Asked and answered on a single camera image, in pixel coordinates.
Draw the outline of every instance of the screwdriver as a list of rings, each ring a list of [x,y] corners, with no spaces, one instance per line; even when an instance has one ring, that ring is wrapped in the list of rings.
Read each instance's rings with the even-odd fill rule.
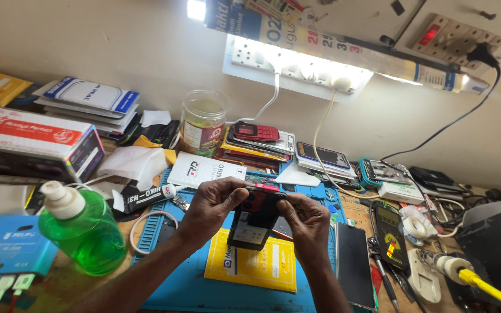
[[[386,287],[386,291],[388,293],[388,296],[390,297],[391,302],[393,303],[393,307],[395,307],[397,313],[401,313],[401,311],[399,310],[399,305],[397,305],[397,298],[395,296],[395,292],[393,291],[393,287],[390,283],[390,280],[388,279],[386,271],[384,271],[384,267],[382,266],[382,259],[380,258],[380,254],[372,253],[371,256],[376,261],[378,269],[380,270],[380,274],[382,274],[382,281],[384,281],[384,287]]]

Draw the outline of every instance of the white cap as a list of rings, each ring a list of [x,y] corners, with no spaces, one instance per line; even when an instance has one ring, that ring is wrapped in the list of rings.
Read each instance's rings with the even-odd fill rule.
[[[45,206],[57,219],[68,219],[79,214],[86,204],[79,191],[64,187],[59,181],[48,181],[40,192],[46,196]]]

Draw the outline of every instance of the glue tube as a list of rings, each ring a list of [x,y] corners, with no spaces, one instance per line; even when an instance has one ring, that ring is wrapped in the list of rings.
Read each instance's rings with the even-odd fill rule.
[[[185,188],[187,188],[185,185],[175,186],[174,184],[166,184],[130,196],[123,196],[119,192],[113,190],[113,208],[123,213],[131,213],[132,211],[145,208],[150,204],[171,199],[178,191]]]

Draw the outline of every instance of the blue box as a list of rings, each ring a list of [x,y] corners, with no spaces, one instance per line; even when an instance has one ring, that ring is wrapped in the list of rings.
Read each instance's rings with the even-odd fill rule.
[[[38,229],[38,216],[0,216],[0,277],[5,274],[46,275],[57,247]]]

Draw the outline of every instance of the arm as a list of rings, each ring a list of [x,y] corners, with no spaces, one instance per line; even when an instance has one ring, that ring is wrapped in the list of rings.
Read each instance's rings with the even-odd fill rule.
[[[67,312],[136,312],[169,274],[218,232],[227,214],[247,198],[242,188],[247,185],[232,177],[202,183],[179,229],[166,242]]]
[[[328,209],[298,193],[288,194],[286,201],[279,201],[278,209],[291,227],[295,255],[307,276],[316,311],[352,313],[328,257]]]

